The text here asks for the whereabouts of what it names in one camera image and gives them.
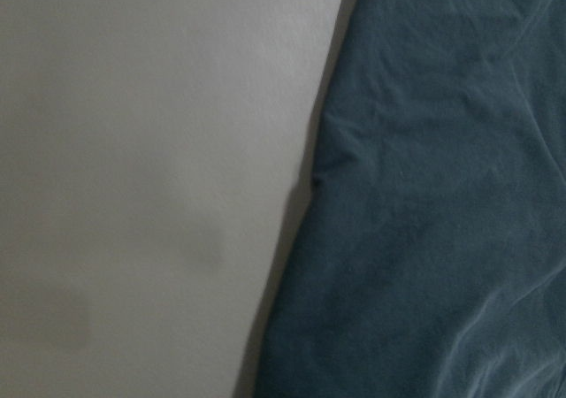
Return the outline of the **black graphic t-shirt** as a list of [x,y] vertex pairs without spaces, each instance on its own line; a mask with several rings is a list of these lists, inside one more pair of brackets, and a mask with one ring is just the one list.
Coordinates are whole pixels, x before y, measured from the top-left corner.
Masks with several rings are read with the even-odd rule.
[[258,397],[565,394],[565,0],[357,0]]

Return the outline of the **brown paper table cover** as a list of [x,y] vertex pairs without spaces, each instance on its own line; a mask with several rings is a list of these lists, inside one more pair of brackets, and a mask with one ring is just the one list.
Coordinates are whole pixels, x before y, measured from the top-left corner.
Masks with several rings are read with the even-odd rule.
[[249,397],[355,0],[1,0],[1,394]]

